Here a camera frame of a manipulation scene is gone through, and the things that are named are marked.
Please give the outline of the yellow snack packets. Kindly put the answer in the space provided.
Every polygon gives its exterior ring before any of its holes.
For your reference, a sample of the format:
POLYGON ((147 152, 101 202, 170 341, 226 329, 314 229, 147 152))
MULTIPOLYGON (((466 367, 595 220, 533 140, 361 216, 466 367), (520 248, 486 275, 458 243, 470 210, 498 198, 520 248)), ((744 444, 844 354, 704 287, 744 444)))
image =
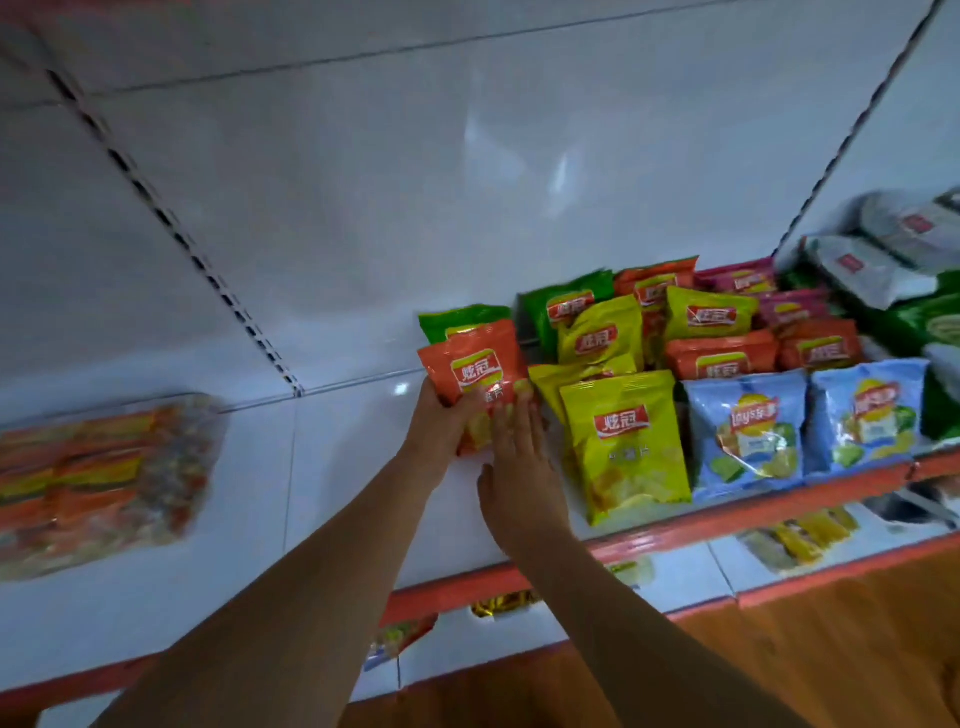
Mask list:
POLYGON ((854 515, 836 506, 748 529, 735 538, 769 573, 782 576, 822 562, 831 549, 851 540, 859 530, 854 515))

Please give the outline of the slotted shelf upright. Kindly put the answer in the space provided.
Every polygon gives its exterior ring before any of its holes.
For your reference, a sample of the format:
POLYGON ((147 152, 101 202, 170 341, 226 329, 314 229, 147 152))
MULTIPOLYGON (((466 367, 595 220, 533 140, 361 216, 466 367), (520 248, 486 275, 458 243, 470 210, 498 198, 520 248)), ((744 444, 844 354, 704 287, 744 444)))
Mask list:
POLYGON ((804 217, 810 211, 810 208, 817 201, 818 197, 821 195, 824 187, 827 182, 834 176, 834 172, 839 164, 843 161, 850 148, 853 146, 855 140, 858 138, 867 122, 870 120, 871 116, 876 112, 879 105, 882 103, 884 97, 890 91, 891 86, 894 84, 894 81, 902 73, 907 62, 913 56, 917 47, 924 39, 925 35, 930 30, 933 22, 938 18, 942 12, 943 7, 946 5, 947 0, 929 0, 928 8, 924 15, 918 21, 918 24, 912 30, 908 36, 905 44, 903 45, 900 52, 895 57, 894 61, 891 63, 888 70, 885 72, 884 77, 881 82, 876 86, 874 91, 870 95, 870 99, 866 106, 861 110, 859 115, 856 117, 855 121, 848 130, 848 133, 844 137, 843 141, 839 145, 837 151, 834 153, 834 156, 826 164, 825 168, 822 171, 822 176, 815 182, 813 187, 810 190, 809 195, 805 201, 800 206, 797 215, 791 220, 791 222, 786 227, 786 231, 783 236, 780 237, 777 246, 774 250, 774 256, 783 254, 786 251, 787 243, 791 236, 796 232, 798 225, 803 221, 804 217))
POLYGON ((282 380, 284 394, 294 399, 303 397, 306 388, 270 341, 257 318, 218 269, 204 246, 190 232, 174 208, 164 200, 159 188, 150 180, 122 139, 116 135, 109 121, 78 80, 74 79, 66 68, 54 63, 51 63, 44 73, 63 103, 71 109, 90 137, 102 148, 112 166, 160 224, 165 235, 173 241, 176 249, 189 261, 196 274, 229 312, 230 318, 269 364, 270 370, 282 380))

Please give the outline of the pink chip packet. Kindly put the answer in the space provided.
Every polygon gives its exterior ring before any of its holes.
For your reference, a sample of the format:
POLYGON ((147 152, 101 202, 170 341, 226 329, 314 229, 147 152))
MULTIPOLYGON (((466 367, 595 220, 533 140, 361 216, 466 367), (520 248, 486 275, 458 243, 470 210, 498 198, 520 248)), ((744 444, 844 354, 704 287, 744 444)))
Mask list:
POLYGON ((701 290, 737 296, 779 291, 772 256, 697 271, 694 283, 701 290))
POLYGON ((754 327, 758 330, 778 331, 798 321, 832 317, 827 291, 795 289, 756 294, 758 310, 754 327))

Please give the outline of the person's right hand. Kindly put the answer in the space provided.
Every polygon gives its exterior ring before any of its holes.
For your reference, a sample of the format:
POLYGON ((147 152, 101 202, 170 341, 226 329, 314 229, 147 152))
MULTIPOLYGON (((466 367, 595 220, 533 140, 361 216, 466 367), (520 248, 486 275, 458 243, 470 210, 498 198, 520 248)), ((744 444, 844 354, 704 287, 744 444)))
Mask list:
POLYGON ((504 405, 494 408, 491 447, 501 521, 486 527, 510 561, 522 567, 573 538, 563 482, 547 454, 544 422, 533 392, 519 393, 510 414, 504 405))

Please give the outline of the green snack packet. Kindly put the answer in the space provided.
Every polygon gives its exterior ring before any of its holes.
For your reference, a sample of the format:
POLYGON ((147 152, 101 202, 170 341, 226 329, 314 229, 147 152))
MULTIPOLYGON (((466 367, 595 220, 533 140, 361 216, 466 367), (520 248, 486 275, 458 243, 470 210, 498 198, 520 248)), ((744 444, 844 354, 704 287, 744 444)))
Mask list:
POLYGON ((930 367, 923 384, 919 428, 931 442, 960 438, 960 403, 951 397, 930 367))
POLYGON ((940 284, 931 296, 865 308, 860 330, 898 358, 919 357, 930 344, 960 347, 960 272, 944 274, 940 284))

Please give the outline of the green chip packet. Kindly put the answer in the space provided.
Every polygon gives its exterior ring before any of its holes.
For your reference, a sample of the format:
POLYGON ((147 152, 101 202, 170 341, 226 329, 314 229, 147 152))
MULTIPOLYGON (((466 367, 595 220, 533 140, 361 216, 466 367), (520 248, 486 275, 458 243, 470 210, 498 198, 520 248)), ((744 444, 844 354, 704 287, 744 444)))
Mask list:
POLYGON ((497 321, 511 320, 512 315, 510 306, 474 303, 446 311, 419 313, 417 321, 429 344, 436 345, 450 340, 454 335, 497 321))
POLYGON ((567 283, 520 293, 518 300, 533 326, 542 359, 557 363, 560 326, 572 324, 587 309, 614 296, 614 271, 599 269, 567 283))

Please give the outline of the white snack packet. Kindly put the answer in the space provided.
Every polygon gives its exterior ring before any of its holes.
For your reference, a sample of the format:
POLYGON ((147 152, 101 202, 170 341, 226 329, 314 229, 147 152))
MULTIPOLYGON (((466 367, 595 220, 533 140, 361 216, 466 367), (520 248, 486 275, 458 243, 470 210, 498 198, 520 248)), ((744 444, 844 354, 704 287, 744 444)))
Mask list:
POLYGON ((906 192, 870 193, 859 208, 859 227, 920 273, 960 271, 960 186, 924 200, 906 192))
POLYGON ((807 236, 806 257, 836 285, 873 310, 926 298, 938 292, 936 275, 920 273, 868 239, 845 235, 807 236))

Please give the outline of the yellow chip packet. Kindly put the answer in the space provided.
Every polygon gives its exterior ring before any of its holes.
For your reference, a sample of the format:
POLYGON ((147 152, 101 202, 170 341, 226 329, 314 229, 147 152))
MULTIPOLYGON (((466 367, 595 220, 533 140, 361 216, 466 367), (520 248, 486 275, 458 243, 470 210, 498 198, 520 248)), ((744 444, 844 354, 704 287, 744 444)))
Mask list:
POLYGON ((635 297, 615 297, 584 310, 558 327, 560 365, 592 365, 630 356, 644 369, 642 306, 635 297))
POLYGON ((592 527, 639 504, 691 503, 675 386, 653 370, 560 389, 592 527))
POLYGON ((669 286, 665 289, 666 342, 725 338, 750 334, 759 301, 750 296, 718 294, 669 286))
POLYGON ((561 395, 562 388, 638 372, 635 359, 627 353, 595 363, 535 365, 529 368, 529 378, 560 425, 567 429, 570 420, 561 395))

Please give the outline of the person's left forearm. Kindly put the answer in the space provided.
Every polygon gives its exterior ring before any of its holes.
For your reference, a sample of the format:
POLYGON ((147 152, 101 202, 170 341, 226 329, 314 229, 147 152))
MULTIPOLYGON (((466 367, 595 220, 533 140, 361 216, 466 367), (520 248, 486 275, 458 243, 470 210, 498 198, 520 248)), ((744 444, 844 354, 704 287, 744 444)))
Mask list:
POLYGON ((405 444, 90 728, 332 728, 454 456, 405 444))

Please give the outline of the colourful snack packet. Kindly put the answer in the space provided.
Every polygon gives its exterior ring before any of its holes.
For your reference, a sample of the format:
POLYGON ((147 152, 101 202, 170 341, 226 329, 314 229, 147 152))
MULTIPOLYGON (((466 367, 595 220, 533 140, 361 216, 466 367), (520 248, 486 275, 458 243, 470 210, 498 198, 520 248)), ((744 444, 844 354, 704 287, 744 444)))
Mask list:
POLYGON ((438 613, 406 620, 380 629, 367 650, 363 673, 397 660, 404 650, 428 635, 439 619, 438 613))

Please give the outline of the gold wrapped snacks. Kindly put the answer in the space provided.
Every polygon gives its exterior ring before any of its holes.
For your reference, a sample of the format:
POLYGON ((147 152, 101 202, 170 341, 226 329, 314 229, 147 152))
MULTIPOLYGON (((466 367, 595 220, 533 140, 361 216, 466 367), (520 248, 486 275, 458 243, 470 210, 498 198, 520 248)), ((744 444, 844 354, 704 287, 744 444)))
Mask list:
POLYGON ((480 620, 498 620, 511 614, 527 611, 540 602, 541 599, 534 590, 522 589, 478 600, 470 605, 470 612, 480 620))

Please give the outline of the clear bag of orange snacks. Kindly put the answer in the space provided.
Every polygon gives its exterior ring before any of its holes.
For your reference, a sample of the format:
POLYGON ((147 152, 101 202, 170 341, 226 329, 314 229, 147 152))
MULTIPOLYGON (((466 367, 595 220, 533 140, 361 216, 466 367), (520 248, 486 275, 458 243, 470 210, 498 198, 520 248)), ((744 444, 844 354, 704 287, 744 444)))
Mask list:
POLYGON ((0 584, 182 540, 229 422, 189 393, 0 426, 0 584))

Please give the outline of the orange chip packet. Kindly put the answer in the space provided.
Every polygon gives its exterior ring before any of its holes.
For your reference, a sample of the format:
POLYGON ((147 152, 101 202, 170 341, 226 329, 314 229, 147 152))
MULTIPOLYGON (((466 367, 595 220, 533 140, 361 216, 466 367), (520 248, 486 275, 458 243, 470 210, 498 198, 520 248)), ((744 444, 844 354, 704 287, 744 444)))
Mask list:
POLYGON ((851 319, 806 319, 778 333, 776 363, 780 371, 843 369, 866 360, 858 325, 851 319))
POLYGON ((417 355, 444 405, 454 406, 473 391, 485 395, 486 410, 467 422, 458 456, 475 455, 492 442, 492 415, 497 403, 511 414, 518 394, 533 390, 517 329, 509 319, 454 334, 446 341, 419 349, 417 355))
POLYGON ((646 370, 662 366, 667 321, 666 289, 694 288, 699 256, 661 262, 653 266, 624 269, 613 279, 614 294, 638 302, 643 322, 643 360, 646 370))
POLYGON ((677 339, 665 361, 680 382, 731 380, 778 370, 779 339, 767 329, 741 336, 677 339))

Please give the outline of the person's right forearm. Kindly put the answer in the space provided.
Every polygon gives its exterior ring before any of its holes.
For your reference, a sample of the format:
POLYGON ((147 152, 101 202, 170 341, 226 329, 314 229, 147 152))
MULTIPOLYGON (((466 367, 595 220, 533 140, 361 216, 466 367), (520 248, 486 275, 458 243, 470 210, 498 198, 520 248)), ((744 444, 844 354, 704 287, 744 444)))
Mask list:
POLYGON ((502 537, 624 728, 811 728, 644 601, 569 531, 502 537))

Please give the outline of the light blue chip packet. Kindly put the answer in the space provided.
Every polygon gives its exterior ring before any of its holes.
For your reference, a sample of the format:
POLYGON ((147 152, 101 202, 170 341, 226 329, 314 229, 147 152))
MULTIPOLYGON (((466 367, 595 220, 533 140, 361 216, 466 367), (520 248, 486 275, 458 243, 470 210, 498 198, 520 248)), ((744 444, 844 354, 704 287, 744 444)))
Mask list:
POLYGON ((804 473, 838 476, 914 455, 929 365, 893 358, 810 373, 804 473))
POLYGON ((695 503, 801 484, 808 390, 801 370, 682 385, 689 408, 695 503))

